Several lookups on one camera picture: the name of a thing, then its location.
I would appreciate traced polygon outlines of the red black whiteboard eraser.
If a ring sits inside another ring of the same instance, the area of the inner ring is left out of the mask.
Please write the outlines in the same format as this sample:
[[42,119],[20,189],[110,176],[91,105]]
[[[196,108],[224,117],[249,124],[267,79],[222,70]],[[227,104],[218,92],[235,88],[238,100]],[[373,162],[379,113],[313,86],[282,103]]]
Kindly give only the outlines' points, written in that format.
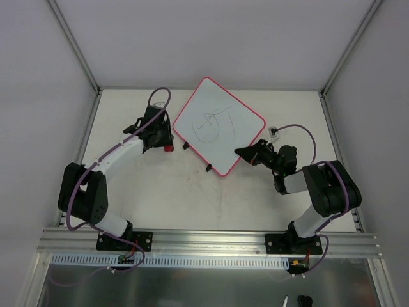
[[174,146],[173,145],[166,145],[166,146],[164,146],[164,151],[165,152],[173,152],[174,151]]

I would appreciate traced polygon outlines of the pink framed whiteboard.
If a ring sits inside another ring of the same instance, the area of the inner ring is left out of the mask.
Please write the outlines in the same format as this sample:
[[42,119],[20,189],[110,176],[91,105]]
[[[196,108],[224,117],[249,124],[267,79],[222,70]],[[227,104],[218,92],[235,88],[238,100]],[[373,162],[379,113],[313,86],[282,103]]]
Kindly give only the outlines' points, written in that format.
[[250,146],[265,127],[261,115],[209,77],[173,122],[175,133],[222,177],[239,160],[235,150]]

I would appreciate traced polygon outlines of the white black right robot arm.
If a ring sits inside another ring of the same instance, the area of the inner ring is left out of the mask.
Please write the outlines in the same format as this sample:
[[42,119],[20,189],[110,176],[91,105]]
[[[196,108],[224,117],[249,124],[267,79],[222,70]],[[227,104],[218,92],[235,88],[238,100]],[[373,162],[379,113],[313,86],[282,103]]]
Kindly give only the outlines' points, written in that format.
[[311,205],[282,234],[266,234],[269,255],[321,255],[318,234],[331,221],[362,203],[362,195],[340,161],[322,161],[297,170],[297,149],[284,145],[276,152],[266,140],[237,148],[245,162],[264,165],[272,171],[275,190],[281,195],[307,191]]

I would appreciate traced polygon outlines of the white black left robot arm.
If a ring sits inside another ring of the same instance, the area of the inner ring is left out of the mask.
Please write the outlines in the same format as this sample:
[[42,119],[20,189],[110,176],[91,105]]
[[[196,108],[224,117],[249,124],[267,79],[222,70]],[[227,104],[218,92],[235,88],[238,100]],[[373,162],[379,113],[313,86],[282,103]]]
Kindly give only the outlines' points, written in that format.
[[123,131],[124,139],[89,164],[70,163],[64,170],[58,209],[111,235],[118,249],[134,241],[132,223],[109,210],[108,183],[121,167],[150,148],[174,149],[171,122],[164,108],[148,105],[144,116]]

